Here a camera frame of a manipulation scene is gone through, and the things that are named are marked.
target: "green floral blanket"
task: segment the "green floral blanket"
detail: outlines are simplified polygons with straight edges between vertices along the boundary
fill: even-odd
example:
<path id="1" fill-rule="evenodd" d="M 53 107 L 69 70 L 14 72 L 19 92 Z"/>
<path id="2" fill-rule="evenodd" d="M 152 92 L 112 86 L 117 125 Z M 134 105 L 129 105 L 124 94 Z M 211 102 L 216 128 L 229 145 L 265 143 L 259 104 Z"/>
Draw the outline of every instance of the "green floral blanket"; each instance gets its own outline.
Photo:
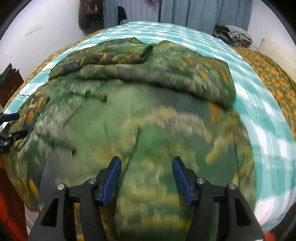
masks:
<path id="1" fill-rule="evenodd" d="M 79 185 L 119 156 L 119 188 L 101 210 L 108 238 L 185 240 L 193 209 L 178 195 L 173 157 L 212 184 L 236 183 L 255 205 L 254 158 L 234 101 L 223 61 L 168 41 L 107 41 L 52 69 L 5 127 L 30 135 L 2 159 L 27 207 L 38 210 L 57 184 Z M 215 206 L 212 240 L 217 216 Z"/>

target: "white wall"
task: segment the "white wall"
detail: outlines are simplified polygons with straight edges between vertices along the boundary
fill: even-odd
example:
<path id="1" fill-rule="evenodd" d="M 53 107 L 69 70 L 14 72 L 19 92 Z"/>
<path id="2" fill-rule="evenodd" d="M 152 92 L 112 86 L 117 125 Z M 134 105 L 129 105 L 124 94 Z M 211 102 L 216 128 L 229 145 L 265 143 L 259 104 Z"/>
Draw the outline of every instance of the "white wall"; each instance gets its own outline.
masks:
<path id="1" fill-rule="evenodd" d="M 0 72 L 12 63 L 25 80 L 49 55 L 82 39 L 78 9 L 79 0 L 32 0 L 0 40 Z M 42 28 L 25 37 L 36 26 Z"/>
<path id="2" fill-rule="evenodd" d="M 273 39 L 280 46 L 296 54 L 296 46 L 274 12 L 261 0 L 253 0 L 252 14 L 248 33 L 253 38 L 253 45 L 259 47 L 262 39 Z"/>

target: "orange floral pattern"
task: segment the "orange floral pattern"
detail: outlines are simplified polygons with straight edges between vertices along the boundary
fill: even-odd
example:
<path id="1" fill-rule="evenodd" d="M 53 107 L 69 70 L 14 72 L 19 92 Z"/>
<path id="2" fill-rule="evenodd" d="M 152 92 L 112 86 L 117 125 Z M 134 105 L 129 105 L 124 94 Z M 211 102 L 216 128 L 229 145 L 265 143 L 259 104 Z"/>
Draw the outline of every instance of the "orange floral pattern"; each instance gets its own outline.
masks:
<path id="1" fill-rule="evenodd" d="M 243 47 L 234 47 L 253 68 L 281 108 L 296 140 L 296 83 L 271 58 Z"/>

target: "metal screw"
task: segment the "metal screw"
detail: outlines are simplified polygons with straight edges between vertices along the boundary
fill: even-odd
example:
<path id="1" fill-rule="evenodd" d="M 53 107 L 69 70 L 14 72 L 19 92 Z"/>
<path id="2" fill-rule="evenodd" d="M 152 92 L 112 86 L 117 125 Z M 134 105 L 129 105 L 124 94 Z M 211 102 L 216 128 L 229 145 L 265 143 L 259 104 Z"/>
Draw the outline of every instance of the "metal screw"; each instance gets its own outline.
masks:
<path id="1" fill-rule="evenodd" d="M 64 188 L 65 188 L 65 185 L 62 183 L 57 185 L 57 189 L 59 189 L 59 190 L 63 190 Z"/>
<path id="2" fill-rule="evenodd" d="M 236 189 L 236 187 L 237 187 L 234 183 L 230 183 L 228 186 L 232 190 Z"/>
<path id="3" fill-rule="evenodd" d="M 89 183 L 90 183 L 90 184 L 94 184 L 94 183 L 96 183 L 96 178 L 94 178 L 94 177 L 90 178 L 90 179 L 89 179 Z"/>
<path id="4" fill-rule="evenodd" d="M 196 179 L 197 183 L 198 184 L 204 184 L 205 183 L 205 180 L 201 177 L 199 177 L 198 179 Z"/>

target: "blue gripper pad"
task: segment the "blue gripper pad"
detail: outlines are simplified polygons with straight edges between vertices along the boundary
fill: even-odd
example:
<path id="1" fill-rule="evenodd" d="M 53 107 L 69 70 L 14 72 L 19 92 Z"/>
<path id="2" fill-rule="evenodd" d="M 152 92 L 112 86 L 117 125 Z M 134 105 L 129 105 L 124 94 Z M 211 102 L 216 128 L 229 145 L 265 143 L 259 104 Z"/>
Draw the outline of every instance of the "blue gripper pad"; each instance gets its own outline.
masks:
<path id="1" fill-rule="evenodd" d="M 4 122 L 16 121 L 19 119 L 19 117 L 20 117 L 19 113 L 7 114 L 6 116 L 4 116 L 3 121 Z"/>
<path id="2" fill-rule="evenodd" d="M 179 156 L 173 159 L 172 168 L 178 193 L 183 196 L 187 206 L 194 206 L 198 195 L 194 183 L 197 179 L 194 171 L 186 168 Z"/>
<path id="3" fill-rule="evenodd" d="M 99 196 L 103 205 L 106 205 L 112 198 L 112 194 L 118 184 L 121 172 L 121 160 L 118 156 L 114 156 L 109 166 L 102 169 L 97 180 L 99 181 Z"/>

